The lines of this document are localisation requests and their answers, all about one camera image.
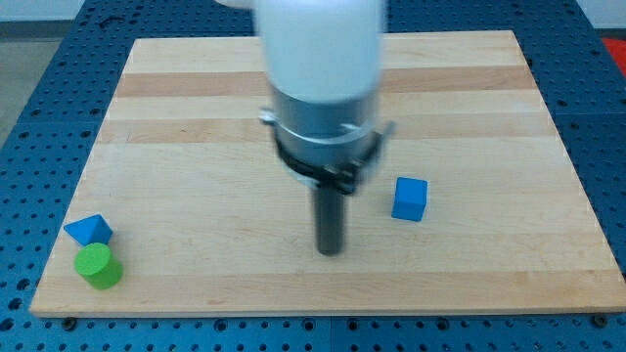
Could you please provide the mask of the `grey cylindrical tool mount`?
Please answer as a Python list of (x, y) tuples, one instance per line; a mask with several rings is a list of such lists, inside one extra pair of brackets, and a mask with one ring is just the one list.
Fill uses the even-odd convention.
[(375, 173), (395, 124), (379, 129), (379, 90), (332, 102), (299, 100), (270, 88), (259, 118), (272, 129), (278, 157), (311, 188), (352, 195)]

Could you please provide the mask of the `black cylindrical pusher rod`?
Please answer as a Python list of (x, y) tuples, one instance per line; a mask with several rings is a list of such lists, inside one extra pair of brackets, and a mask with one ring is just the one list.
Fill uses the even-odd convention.
[(338, 255), (344, 245), (344, 196), (335, 189), (322, 187), (313, 193), (317, 250)]

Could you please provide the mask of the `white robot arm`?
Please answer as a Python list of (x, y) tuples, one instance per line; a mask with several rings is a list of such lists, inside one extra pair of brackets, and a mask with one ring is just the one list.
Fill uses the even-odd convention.
[(345, 199), (376, 168), (393, 124), (378, 127), (381, 0), (218, 0), (250, 10), (272, 106), (259, 118), (277, 155), (312, 190), (317, 250), (342, 252)]

